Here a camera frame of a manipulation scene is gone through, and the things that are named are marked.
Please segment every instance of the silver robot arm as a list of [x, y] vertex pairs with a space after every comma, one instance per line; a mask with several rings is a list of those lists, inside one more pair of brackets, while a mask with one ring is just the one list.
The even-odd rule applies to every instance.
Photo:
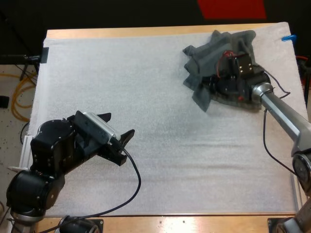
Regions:
[[[306, 195], [311, 196], [311, 123], [273, 93], [270, 83], [253, 88], [252, 101], [260, 102], [294, 141], [293, 168]], [[311, 201], [295, 217], [279, 223], [278, 233], [306, 233], [311, 230]]]

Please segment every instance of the red object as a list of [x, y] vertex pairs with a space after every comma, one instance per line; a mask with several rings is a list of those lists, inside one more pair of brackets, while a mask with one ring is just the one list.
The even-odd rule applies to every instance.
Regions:
[[307, 61], [307, 60], [308, 60], [308, 57], [305, 57], [305, 56], [296, 56], [296, 59], [301, 59], [301, 60]]
[[263, 0], [198, 0], [205, 19], [266, 19]]

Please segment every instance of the black cable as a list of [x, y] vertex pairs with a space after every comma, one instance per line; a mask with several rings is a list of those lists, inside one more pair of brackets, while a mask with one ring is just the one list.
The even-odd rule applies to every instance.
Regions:
[[25, 75], [27, 76], [27, 77], [29, 77], [28, 76], [28, 74], [30, 74], [30, 75], [32, 75], [32, 73], [31, 72], [29, 72], [29, 71], [27, 71], [27, 70], [23, 70], [22, 68], [20, 68], [18, 65], [15, 65], [18, 69], [20, 69], [22, 72], [24, 72], [25, 73]]
[[1, 222], [0, 222], [0, 226], [3, 223], [3, 221], [5, 219], [5, 216], [8, 214], [9, 210], [10, 210], [10, 207], [5, 211], [5, 214], [4, 214], [4, 216], [3, 216], [3, 218], [1, 219]]
[[28, 78], [29, 78], [29, 80], [33, 83], [33, 85], [35, 85], [35, 86], [37, 86], [37, 84], [32, 80], [32, 79], [34, 79], [35, 81], [37, 81], [37, 79], [35, 79], [35, 78], [30, 78], [29, 77], [29, 75], [28, 74], [26, 74], [26, 72], [27, 73], [29, 73], [30, 75], [32, 75], [32, 73], [30, 73], [29, 71], [25, 71], [25, 70], [23, 70], [22, 68], [20, 68], [18, 65], [15, 65], [18, 69], [20, 69], [21, 71], [22, 71], [22, 75], [26, 75]]
[[75, 219], [73, 219], [73, 220], [71, 220], [71, 221], [65, 222], [65, 223], [63, 223], [63, 224], [57, 225], [57, 226], [55, 226], [55, 227], [52, 227], [52, 228], [50, 228], [50, 229], [44, 230], [44, 231], [39, 232], [39, 233], [48, 233], [48, 232], [50, 232], [50, 231], [56, 230], [57, 228], [63, 227], [63, 226], [65, 226], [65, 225], [69, 224], [69, 223], [72, 223], [72, 222], [75, 222], [75, 221], [78, 221], [78, 220], [81, 220], [81, 219], [90, 218], [90, 217], [101, 217], [101, 216], [106, 215], [106, 214], [108, 214], [108, 213], [110, 213], [110, 212], [113, 212], [113, 211], [115, 211], [115, 210], [118, 210], [118, 209], [122, 208], [123, 206], [127, 205], [128, 203], [130, 203], [130, 202], [135, 198], [135, 196], [137, 195], [137, 193], [139, 192], [139, 189], [140, 189], [140, 186], [141, 186], [141, 177], [140, 177], [140, 174], [139, 174], [139, 171], [138, 171], [138, 169], [137, 169], [137, 166], [136, 166], [136, 164], [135, 164], [133, 158], [131, 157], [131, 155], [127, 152], [126, 149], [122, 148], [122, 150], [124, 151], [124, 153], [126, 154], [126, 156], [129, 158], [129, 160], [131, 161], [131, 163], [132, 163], [132, 165], [133, 165], [133, 167], [134, 167], [134, 170], [135, 170], [135, 172], [136, 172], [136, 174], [137, 174], [137, 178], [138, 178], [138, 186], [137, 186], [137, 189], [136, 189], [135, 193], [132, 195], [132, 197], [131, 197], [130, 199], [128, 199], [126, 202], [122, 203], [121, 205], [118, 205], [117, 207], [114, 207], [114, 208], [112, 208], [112, 209], [110, 209], [110, 210], [106, 210], [106, 211], [104, 211], [104, 212], [100, 212], [100, 213], [93, 214], [93, 215], [87, 215], [87, 216], [77, 217], [77, 218], [75, 218]]
[[7, 220], [12, 224], [12, 229], [11, 229], [11, 233], [13, 232], [13, 230], [17, 230], [19, 233], [22, 233], [21, 230], [15, 226], [15, 221], [14, 219], [11, 218], [7, 218]]
[[[265, 73], [267, 73], [278, 85], [278, 87], [285, 93], [285, 95], [281, 96], [280, 99], [287, 97], [290, 92], [289, 91], [285, 91], [284, 88], [281, 86], [281, 84], [278, 82], [278, 80], [271, 74], [269, 73], [265, 68], [263, 68], [262, 66], [258, 65], [259, 67], [261, 67]], [[266, 145], [266, 120], [267, 120], [267, 109], [264, 110], [264, 114], [263, 114], [263, 131], [262, 131], [262, 140], [263, 140], [263, 146], [266, 150], [266, 152], [268, 153], [268, 155], [275, 160], [278, 164], [280, 164], [281, 166], [283, 166], [285, 169], [289, 170], [292, 174], [296, 175], [296, 173], [291, 170], [289, 167], [287, 167], [285, 164], [283, 164], [282, 162], [280, 162], [276, 157], [274, 157], [268, 150], [267, 145]]]
[[20, 134], [19, 134], [19, 139], [20, 139], [20, 142], [21, 142], [21, 144], [23, 145], [24, 143], [23, 143], [23, 140], [22, 140], [22, 135], [23, 135], [23, 131], [24, 131], [24, 129], [26, 128], [26, 126], [27, 125], [29, 125], [29, 121], [23, 126], [23, 128], [21, 128], [21, 131], [20, 131]]
[[278, 164], [283, 166], [285, 169], [289, 170], [292, 174], [296, 175], [296, 173], [291, 170], [289, 167], [287, 167], [285, 164], [280, 162], [276, 157], [274, 157], [268, 150], [267, 145], [266, 145], [266, 118], [267, 118], [267, 109], [264, 110], [264, 115], [263, 115], [263, 131], [262, 131], [262, 140], [263, 140], [263, 146], [266, 149], [266, 152], [270, 155], [272, 159], [274, 159]]

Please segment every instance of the floor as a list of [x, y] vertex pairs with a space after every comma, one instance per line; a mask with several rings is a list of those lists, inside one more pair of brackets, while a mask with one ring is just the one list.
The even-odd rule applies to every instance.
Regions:
[[[29, 72], [34, 72], [33, 67], [28, 67]], [[0, 74], [15, 74], [20, 75], [21, 70], [14, 65], [0, 65]], [[19, 79], [11, 77], [0, 76], [0, 95], [12, 97]], [[34, 98], [35, 90], [30, 89], [24, 92], [19, 98], [18, 102], [21, 104], [31, 104]], [[8, 170], [8, 166], [18, 166], [19, 158], [22, 150], [20, 142], [20, 131], [26, 122], [20, 121], [11, 113], [11, 101], [8, 109], [0, 109], [0, 201], [6, 204], [6, 189], [14, 177], [15, 173]], [[31, 108], [20, 111], [25, 117], [30, 117]], [[308, 116], [311, 119], [311, 103], [308, 108]], [[4, 232], [8, 221], [4, 221], [0, 226], [0, 232]]]

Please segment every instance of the silver metal tube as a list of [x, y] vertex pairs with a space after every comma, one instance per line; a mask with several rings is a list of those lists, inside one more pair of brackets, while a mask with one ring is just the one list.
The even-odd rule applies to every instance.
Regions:
[[293, 108], [277, 97], [267, 83], [257, 85], [253, 89], [252, 97], [260, 100], [261, 104], [278, 121], [284, 131], [294, 141], [292, 155], [311, 147], [311, 124]]
[[15, 222], [12, 225], [11, 233], [34, 233], [35, 232], [35, 223], [31, 225], [24, 225], [22, 223]]

